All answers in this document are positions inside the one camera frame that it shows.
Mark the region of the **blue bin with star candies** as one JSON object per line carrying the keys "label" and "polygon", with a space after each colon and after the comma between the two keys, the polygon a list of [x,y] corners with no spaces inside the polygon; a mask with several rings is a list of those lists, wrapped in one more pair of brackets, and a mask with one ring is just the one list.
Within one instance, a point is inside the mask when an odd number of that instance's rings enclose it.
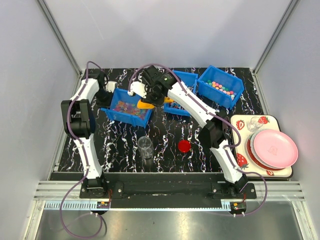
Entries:
{"label": "blue bin with star candies", "polygon": [[146,128],[152,114],[150,109],[139,109],[137,104],[140,100],[138,95],[129,96],[124,89],[116,88],[110,106],[100,108],[105,112],[110,121],[118,121],[130,124],[134,127]]}

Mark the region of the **yellow plastic scoop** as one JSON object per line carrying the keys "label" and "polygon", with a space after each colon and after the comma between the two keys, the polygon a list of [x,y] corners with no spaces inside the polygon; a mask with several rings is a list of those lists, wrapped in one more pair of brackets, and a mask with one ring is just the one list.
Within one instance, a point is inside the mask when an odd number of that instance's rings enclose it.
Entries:
{"label": "yellow plastic scoop", "polygon": [[[164,104],[169,104],[169,103],[173,103],[173,102],[174,102],[174,100],[169,97],[164,98]],[[142,99],[140,99],[137,102],[136,106],[138,109],[146,109],[146,110],[152,110],[156,107],[154,104],[143,102]]]}

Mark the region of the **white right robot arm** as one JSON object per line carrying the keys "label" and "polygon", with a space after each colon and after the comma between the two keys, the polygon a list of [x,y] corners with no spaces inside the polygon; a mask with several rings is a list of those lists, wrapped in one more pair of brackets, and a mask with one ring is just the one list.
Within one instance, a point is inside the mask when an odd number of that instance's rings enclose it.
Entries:
{"label": "white right robot arm", "polygon": [[208,148],[218,161],[226,181],[226,193],[235,199],[243,195],[248,178],[240,169],[231,151],[233,146],[225,137],[225,127],[231,126],[227,117],[200,100],[172,70],[160,72],[150,65],[142,70],[141,79],[145,84],[142,102],[160,106],[171,99],[181,105],[200,127],[200,144]]}

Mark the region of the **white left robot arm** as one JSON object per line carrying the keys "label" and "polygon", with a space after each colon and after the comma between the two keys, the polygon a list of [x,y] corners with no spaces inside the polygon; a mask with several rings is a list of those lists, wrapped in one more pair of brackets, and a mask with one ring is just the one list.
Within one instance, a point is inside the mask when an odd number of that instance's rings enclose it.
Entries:
{"label": "white left robot arm", "polygon": [[96,98],[104,107],[109,106],[113,92],[106,91],[106,74],[88,74],[81,80],[75,94],[60,104],[65,133],[73,140],[83,166],[80,180],[83,198],[103,198],[108,194],[108,184],[98,161],[94,143],[96,120],[91,102]]}

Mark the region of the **blue bin with flower candies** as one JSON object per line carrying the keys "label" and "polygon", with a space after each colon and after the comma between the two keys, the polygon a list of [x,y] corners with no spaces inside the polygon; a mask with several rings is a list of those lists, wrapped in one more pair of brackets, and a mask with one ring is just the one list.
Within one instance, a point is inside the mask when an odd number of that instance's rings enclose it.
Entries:
{"label": "blue bin with flower candies", "polygon": [[241,79],[212,65],[197,80],[197,93],[226,109],[236,105],[244,90]]}

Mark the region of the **clear plastic jar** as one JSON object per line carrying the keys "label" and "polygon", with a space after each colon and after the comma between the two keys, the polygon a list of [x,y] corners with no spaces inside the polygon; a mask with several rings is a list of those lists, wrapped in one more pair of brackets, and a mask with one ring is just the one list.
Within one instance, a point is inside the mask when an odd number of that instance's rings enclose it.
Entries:
{"label": "clear plastic jar", "polygon": [[152,140],[148,136],[142,136],[137,141],[139,153],[143,159],[151,159],[154,155]]}

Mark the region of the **red jar lid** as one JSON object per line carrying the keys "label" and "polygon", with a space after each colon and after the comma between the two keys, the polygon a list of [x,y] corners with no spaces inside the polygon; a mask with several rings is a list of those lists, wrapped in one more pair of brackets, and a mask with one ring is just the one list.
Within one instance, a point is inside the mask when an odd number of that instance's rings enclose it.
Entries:
{"label": "red jar lid", "polygon": [[191,149],[191,143],[188,140],[181,140],[178,143],[178,150],[181,153],[187,153]]}

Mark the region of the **strawberry print tray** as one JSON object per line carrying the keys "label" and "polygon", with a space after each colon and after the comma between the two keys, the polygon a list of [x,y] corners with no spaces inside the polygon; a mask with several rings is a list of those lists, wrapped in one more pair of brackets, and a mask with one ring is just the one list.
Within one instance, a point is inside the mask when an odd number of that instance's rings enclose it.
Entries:
{"label": "strawberry print tray", "polygon": [[271,115],[240,115],[230,118],[230,123],[240,134],[241,142],[235,148],[238,166],[265,178],[290,179],[292,166],[299,152],[295,142],[280,131],[277,119]]}

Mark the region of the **clear glass cup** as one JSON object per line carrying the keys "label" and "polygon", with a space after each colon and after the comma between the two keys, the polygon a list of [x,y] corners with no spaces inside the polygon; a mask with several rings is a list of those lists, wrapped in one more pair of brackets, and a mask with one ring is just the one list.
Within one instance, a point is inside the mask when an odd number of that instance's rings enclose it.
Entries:
{"label": "clear glass cup", "polygon": [[248,122],[247,124],[247,129],[250,132],[255,132],[257,131],[259,128],[261,128],[263,126],[263,123],[260,122],[260,117],[258,116],[254,116],[251,118],[251,120]]}

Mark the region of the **red plate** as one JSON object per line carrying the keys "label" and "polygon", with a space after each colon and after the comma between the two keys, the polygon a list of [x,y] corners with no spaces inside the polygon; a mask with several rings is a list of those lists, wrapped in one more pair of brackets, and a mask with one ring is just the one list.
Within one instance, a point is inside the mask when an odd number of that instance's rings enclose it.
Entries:
{"label": "red plate", "polygon": [[268,171],[280,171],[280,170],[283,170],[282,168],[273,168],[273,167],[269,167],[269,166],[266,166],[264,164],[262,164],[261,162],[258,161],[258,159],[253,155],[253,152],[251,150],[251,139],[249,138],[246,142],[246,150],[247,150],[247,153],[249,155],[249,157],[252,159],[252,161],[258,165],[259,167],[265,169],[265,170],[268,170]]}

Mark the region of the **pink plate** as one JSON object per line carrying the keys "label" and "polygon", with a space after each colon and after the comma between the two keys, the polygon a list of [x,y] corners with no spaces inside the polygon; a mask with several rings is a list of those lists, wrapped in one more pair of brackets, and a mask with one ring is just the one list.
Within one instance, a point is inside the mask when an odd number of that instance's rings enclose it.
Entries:
{"label": "pink plate", "polygon": [[250,147],[260,163],[276,169],[294,165],[299,156],[295,142],[285,133],[274,129],[262,129],[254,133]]}

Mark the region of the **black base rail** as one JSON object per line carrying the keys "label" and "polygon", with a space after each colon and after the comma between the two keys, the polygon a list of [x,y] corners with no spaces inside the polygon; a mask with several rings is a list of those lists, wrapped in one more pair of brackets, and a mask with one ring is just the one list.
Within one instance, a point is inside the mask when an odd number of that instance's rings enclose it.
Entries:
{"label": "black base rail", "polygon": [[81,199],[111,198],[115,209],[220,208],[223,200],[255,200],[253,183],[235,186],[222,173],[106,173],[104,182],[85,180]]}

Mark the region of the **aluminium corner post left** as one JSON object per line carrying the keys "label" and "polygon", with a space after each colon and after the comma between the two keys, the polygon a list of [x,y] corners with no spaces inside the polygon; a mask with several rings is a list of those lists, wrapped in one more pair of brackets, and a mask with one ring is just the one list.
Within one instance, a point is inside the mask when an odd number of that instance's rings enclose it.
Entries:
{"label": "aluminium corner post left", "polygon": [[68,59],[70,65],[72,66],[72,69],[76,73],[76,75],[79,77],[82,73],[81,68],[79,67],[74,55],[72,54],[65,38],[63,37],[63,34],[48,6],[45,0],[35,0],[35,2],[38,4],[40,11],[44,15],[45,19],[48,22],[49,27],[51,28],[54,36],[56,37],[60,47],[62,48],[66,58]]}

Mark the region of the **aluminium corner post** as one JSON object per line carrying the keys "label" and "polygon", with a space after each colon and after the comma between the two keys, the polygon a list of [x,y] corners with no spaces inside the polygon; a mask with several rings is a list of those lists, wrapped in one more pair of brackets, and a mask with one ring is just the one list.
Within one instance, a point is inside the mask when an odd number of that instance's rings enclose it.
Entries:
{"label": "aluminium corner post", "polygon": [[252,72],[254,74],[257,74],[259,72],[259,70],[261,69],[263,63],[267,59],[269,53],[273,49],[273,46],[277,42],[278,38],[280,37],[282,31],[284,30],[286,24],[288,23],[291,15],[294,13],[294,11],[299,3],[300,3],[300,0],[290,0],[289,1],[285,11],[283,12],[283,14],[277,24],[277,26],[274,29],[268,43],[266,44],[260,58],[258,59],[257,64],[252,69]]}
{"label": "aluminium corner post", "polygon": [[48,6],[45,0],[35,0],[35,2],[38,4],[40,11],[44,15],[45,19],[48,22],[49,27],[51,28],[54,36],[56,37],[60,47],[62,48],[66,58],[68,59],[70,65],[72,66],[72,69],[76,73],[76,75],[79,77],[82,73],[81,68],[79,67],[74,55],[72,54],[65,38],[63,37],[63,34]]}

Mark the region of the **aluminium corner post right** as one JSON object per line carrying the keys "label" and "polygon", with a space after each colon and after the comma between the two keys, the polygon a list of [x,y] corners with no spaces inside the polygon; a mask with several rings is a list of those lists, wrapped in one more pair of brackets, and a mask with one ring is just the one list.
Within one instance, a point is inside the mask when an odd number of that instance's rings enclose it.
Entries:
{"label": "aluminium corner post right", "polygon": [[288,23],[291,15],[294,13],[294,11],[299,3],[300,3],[300,0],[290,0],[289,1],[285,11],[283,12],[283,14],[277,24],[277,26],[274,29],[268,43],[266,44],[260,58],[258,59],[257,64],[252,69],[252,72],[254,74],[257,74],[259,72],[259,70],[261,69],[263,63],[267,59],[269,53],[273,49],[273,46],[277,42],[278,38],[280,37],[282,31],[284,30],[286,24]]}

